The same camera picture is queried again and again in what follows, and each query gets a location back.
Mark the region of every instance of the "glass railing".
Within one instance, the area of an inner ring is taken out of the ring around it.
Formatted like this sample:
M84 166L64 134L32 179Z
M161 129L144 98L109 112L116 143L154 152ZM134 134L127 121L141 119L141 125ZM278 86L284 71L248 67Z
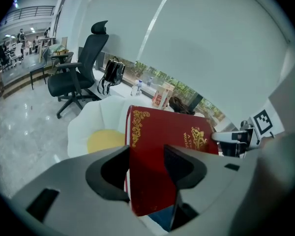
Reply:
M0 26L6 25L15 20L36 17L36 16L52 16L54 6L32 6L8 12L0 23Z

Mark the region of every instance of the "plastic bottle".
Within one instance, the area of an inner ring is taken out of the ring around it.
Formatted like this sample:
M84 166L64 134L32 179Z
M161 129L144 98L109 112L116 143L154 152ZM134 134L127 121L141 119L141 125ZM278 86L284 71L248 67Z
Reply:
M138 86L138 89L137 89L137 96L139 96L141 94L141 88L142 88L142 80L139 80L137 86Z
M131 88L131 96L138 96L141 93L142 88L142 80L139 80L135 85Z

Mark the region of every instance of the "glass wall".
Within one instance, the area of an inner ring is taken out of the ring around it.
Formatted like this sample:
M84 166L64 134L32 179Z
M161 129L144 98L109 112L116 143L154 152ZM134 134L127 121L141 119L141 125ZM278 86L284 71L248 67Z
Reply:
M106 68L108 60L113 58L113 55L105 53L103 69ZM191 103L193 103L196 95L198 94L198 92L194 91L184 83L154 67L145 65L138 61L133 63L120 57L117 58L125 65L123 79L132 85L136 84L138 80L142 80L143 90L150 97L155 95L158 85L163 85L164 82L175 87L173 96L178 97L187 106L190 106ZM199 101L200 102L193 110L198 114L200 113L200 116L205 116L210 119L213 126L216 126L225 118L225 115L207 99L200 98Z

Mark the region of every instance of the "table leg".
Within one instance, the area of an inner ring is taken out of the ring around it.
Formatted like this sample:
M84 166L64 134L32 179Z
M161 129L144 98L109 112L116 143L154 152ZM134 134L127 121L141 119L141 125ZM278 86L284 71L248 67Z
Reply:
M38 57L38 62L40 63L41 61L41 50L43 49L43 41L40 41L40 48L39 48L39 57Z

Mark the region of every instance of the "handbag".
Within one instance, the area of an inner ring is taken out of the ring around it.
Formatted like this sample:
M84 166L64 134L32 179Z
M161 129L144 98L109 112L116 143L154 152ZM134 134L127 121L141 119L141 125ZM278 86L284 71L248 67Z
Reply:
M195 112L193 110L190 110L189 107L186 104L183 104L183 102L176 96L173 96L169 99L169 105L176 113L192 116L195 115Z
M99 81L97 85L97 91L103 95L107 95L109 93L109 88L111 86L119 85L122 81L123 72L125 65L119 61L117 57L113 57L113 60L108 60L106 65L106 70L103 78ZM99 85L102 85L103 90L100 92Z

